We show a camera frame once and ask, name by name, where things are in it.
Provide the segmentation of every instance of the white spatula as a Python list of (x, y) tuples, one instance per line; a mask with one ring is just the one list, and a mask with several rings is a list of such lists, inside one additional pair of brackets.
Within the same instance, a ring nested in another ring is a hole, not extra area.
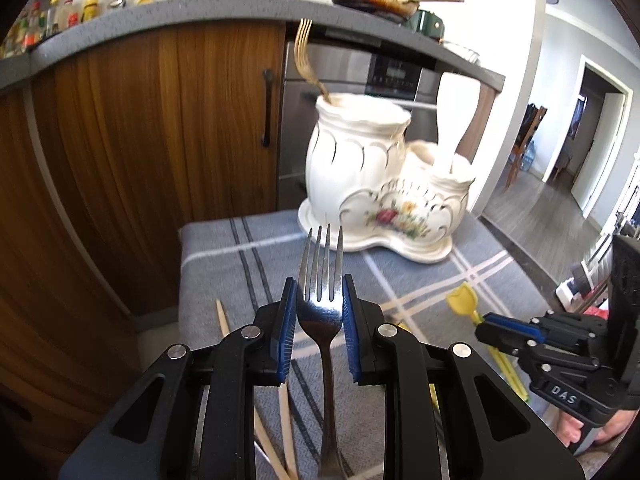
[(479, 97), (480, 82), (476, 79), (451, 72), (442, 74), (436, 99), (438, 153), (433, 163), (436, 172), (450, 173), (456, 148), (474, 118)]

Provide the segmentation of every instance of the metal screw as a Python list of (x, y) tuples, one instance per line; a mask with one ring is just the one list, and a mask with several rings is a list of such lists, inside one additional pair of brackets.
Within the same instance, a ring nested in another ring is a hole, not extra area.
[(398, 333), (398, 327), (395, 325), (385, 323), (378, 327), (378, 333), (383, 337), (393, 337)]
[(240, 335), (245, 339), (255, 339), (260, 335), (260, 329), (255, 325), (247, 325), (240, 331)]
[(464, 343), (456, 343), (453, 345), (453, 353), (458, 357), (469, 357), (471, 355), (471, 348)]
[(187, 354), (187, 349), (184, 347), (184, 345), (173, 345), (166, 351), (166, 354), (171, 359), (180, 359)]

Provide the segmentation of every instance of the bottle with yellow cap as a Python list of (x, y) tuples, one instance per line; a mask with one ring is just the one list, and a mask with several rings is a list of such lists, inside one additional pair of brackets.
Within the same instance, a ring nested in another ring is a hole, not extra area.
[(45, 28), (45, 36), (53, 36), (60, 31), (58, 27), (58, 8), (60, 0), (51, 0), (51, 5), (47, 11), (47, 27)]
[(98, 15), (98, 0), (85, 0), (81, 22), (88, 22)]

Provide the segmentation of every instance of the ceramic base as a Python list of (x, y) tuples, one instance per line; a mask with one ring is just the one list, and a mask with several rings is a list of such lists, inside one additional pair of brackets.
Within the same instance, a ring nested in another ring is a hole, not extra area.
[[(305, 201), (300, 205), (300, 208), (298, 208), (298, 225), (300, 228), (305, 233), (308, 233), (309, 229), (316, 230), (318, 226), (324, 226), (325, 224), (325, 222), (321, 222), (314, 217), (311, 211), (311, 202), (308, 198), (305, 199)], [(338, 230), (333, 229), (331, 233), (331, 247), (335, 247), (337, 242)], [(377, 232), (364, 236), (344, 232), (342, 233), (342, 247), (347, 253), (362, 251), (376, 246), (391, 249), (393, 252), (414, 262), (433, 264), (444, 260), (444, 258), (449, 255), (451, 248), (453, 247), (453, 243), (451, 241), (451, 236), (447, 236), (428, 248), (418, 249), (406, 244), (401, 235), (393, 232)]]

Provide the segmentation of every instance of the wooden floor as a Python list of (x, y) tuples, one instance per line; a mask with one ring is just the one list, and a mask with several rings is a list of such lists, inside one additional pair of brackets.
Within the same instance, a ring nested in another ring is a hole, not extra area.
[(599, 238), (571, 196), (572, 176), (562, 173), (556, 182), (543, 184), (532, 174), (520, 172), (505, 190), (506, 175), (503, 171), (482, 214), (555, 282), (564, 281), (571, 266)]

